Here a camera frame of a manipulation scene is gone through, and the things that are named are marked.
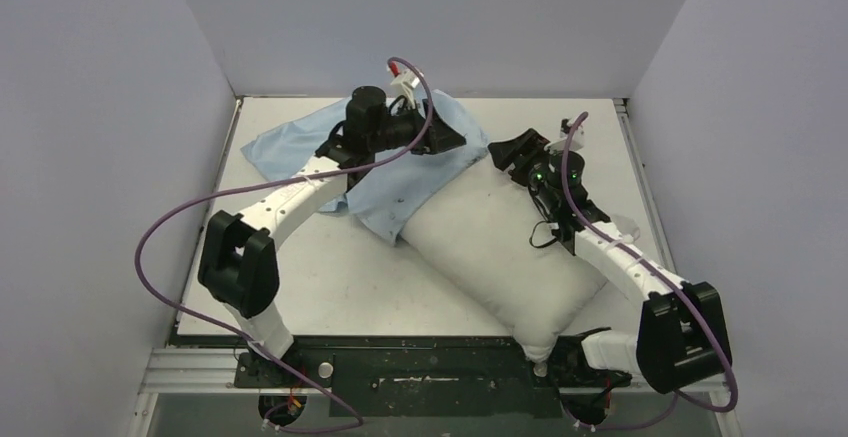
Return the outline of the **light blue pillowcase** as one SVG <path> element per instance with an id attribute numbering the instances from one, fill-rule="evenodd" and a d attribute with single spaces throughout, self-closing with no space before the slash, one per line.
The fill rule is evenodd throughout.
<path id="1" fill-rule="evenodd" d="M 432 92 L 435 111 L 466 144 L 437 155 L 408 153 L 368 173 L 353 190 L 320 211 L 346 212 L 370 231 L 393 244 L 407 221 L 429 198 L 487 155 L 489 136 L 472 114 L 448 94 Z M 339 100 L 294 121 L 259 134 L 241 148 L 244 157 L 268 181 L 298 173 L 332 127 L 345 117 L 347 99 Z"/>

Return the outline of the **white pillow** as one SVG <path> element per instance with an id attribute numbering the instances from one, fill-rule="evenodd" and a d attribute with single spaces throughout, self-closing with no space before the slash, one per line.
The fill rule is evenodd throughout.
<path id="1" fill-rule="evenodd" d="M 540 219 L 526 189 L 485 157 L 430 197 L 400 236 L 533 362 L 568 329 L 637 332 L 638 309 L 599 271 L 559 244 L 541 248 Z"/>

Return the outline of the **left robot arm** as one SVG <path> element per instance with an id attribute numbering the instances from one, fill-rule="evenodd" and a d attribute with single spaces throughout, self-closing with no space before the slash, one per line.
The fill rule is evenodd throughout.
<path id="1" fill-rule="evenodd" d="M 259 371 L 272 385 L 287 386 L 299 372 L 298 358 L 288 352 L 294 337 L 275 304 L 281 245 L 322 206 L 357 186 L 377 154 L 407 149 L 437 155 L 466 142 L 438 115 L 433 100 L 416 105 L 407 96 L 393 111 L 384 91 L 359 87 L 294 183 L 235 214 L 219 211 L 210 218 L 199 283 L 234 317 L 251 349 L 264 355 Z"/>

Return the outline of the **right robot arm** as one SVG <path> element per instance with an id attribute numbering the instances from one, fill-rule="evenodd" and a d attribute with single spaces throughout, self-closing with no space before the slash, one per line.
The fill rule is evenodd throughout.
<path id="1" fill-rule="evenodd" d="M 599 328 L 577 336 L 568 376 L 589 385 L 605 371 L 642 376 L 661 393 L 677 391 L 732 366 L 722 303 L 707 282 L 662 268 L 589 197 L 584 159 L 534 129 L 488 146 L 496 169 L 527 190 L 552 240 L 589 264 L 640 312 L 635 334 Z"/>

